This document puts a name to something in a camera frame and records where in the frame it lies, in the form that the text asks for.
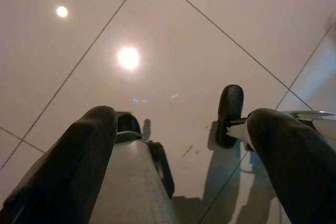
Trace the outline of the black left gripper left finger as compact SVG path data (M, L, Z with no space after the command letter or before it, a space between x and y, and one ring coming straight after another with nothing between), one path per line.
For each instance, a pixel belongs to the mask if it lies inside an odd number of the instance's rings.
M117 134L117 113L90 109L29 169L1 209L1 223L88 223Z

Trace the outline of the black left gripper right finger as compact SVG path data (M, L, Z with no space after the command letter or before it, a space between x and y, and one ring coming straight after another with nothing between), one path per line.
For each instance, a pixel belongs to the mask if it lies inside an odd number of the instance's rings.
M335 223L335 151L311 127L272 109L248 116L248 134L292 223Z

